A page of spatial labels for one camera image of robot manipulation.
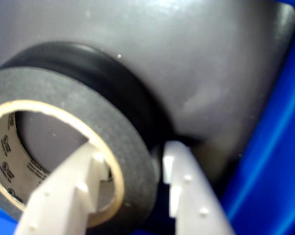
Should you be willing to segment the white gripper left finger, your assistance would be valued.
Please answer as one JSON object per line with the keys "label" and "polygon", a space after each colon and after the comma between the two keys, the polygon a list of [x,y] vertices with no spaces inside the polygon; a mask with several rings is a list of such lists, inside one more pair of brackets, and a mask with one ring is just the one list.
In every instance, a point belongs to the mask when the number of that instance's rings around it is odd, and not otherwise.
{"label": "white gripper left finger", "polygon": [[16,235],[84,235],[97,211],[99,186],[106,180],[104,154],[87,142],[31,194]]}

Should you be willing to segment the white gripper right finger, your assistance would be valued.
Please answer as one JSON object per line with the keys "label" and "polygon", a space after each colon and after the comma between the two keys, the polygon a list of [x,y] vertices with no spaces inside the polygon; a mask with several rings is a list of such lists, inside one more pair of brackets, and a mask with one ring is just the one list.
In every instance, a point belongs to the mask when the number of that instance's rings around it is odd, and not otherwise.
{"label": "white gripper right finger", "polygon": [[233,235],[235,232],[191,150],[179,141],[164,145],[163,182],[177,235]]}

